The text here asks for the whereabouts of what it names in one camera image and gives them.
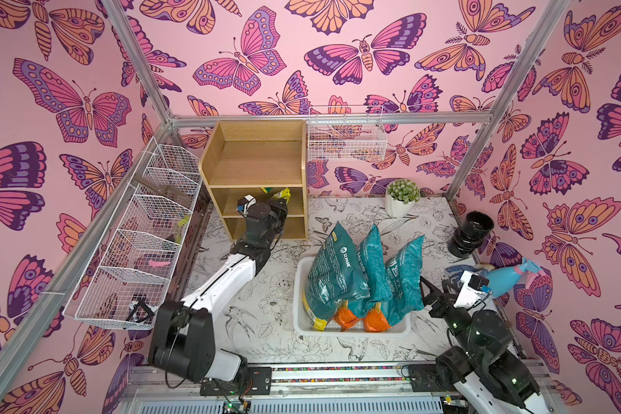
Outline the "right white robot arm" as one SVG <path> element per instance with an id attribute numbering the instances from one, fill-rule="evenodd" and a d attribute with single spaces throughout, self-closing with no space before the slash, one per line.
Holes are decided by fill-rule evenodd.
<path id="1" fill-rule="evenodd" d="M 455 344 L 435 360 L 436 382 L 454 388 L 473 413 L 549 413 L 541 388 L 528 367 L 508 346 L 512 333 L 494 310 L 470 313 L 453 296 L 422 277 L 425 305 L 443 319 Z"/>

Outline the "small yellow packet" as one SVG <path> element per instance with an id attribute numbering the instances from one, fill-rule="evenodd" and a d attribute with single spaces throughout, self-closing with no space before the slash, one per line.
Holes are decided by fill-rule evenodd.
<path id="1" fill-rule="evenodd" d="M 285 202 L 286 204 L 290 202 L 291 197 L 292 197 L 292 192 L 288 187 L 282 190 L 276 191 L 276 193 L 272 193 L 271 195 L 272 200 L 276 202 Z"/>

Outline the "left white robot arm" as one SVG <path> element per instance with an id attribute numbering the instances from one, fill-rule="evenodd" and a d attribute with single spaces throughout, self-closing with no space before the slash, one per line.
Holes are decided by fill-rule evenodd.
<path id="1" fill-rule="evenodd" d="M 214 320 L 243 286 L 265 267 L 283 233 L 288 207 L 284 198 L 261 198 L 243 206 L 246 230 L 226 262 L 203 286 L 177 302 L 160 306 L 148 360 L 183 381 L 204 379 L 241 387 L 248 362 L 216 344 Z"/>

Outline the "dark green soil bag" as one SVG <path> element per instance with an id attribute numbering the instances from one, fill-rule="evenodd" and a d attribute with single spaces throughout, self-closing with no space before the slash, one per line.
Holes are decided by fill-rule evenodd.
<path id="1" fill-rule="evenodd" d="M 312 328 L 324 331 L 343 301 L 369 297 L 355 243 L 343 226 L 336 224 L 317 251 L 302 289 Z"/>

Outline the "teal orange fertilizer bag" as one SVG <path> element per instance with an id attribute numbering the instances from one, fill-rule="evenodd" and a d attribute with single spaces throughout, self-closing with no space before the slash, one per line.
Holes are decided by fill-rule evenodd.
<path id="1" fill-rule="evenodd" d="M 424 309 L 420 288 L 424 239 L 425 236 L 419 236 L 409 241 L 386 261 L 384 287 L 388 288 L 387 295 L 375 301 L 364 317 L 365 331 L 388 331 L 409 313 Z"/>
<path id="2" fill-rule="evenodd" d="M 357 247 L 357 260 L 364 281 L 355 284 L 355 292 L 339 305 L 334 321 L 341 331 L 348 331 L 359 323 L 367 332 L 384 332 L 392 326 L 388 322 L 384 304 L 393 298 L 393 290 L 386 274 L 381 234 L 373 225 Z"/>

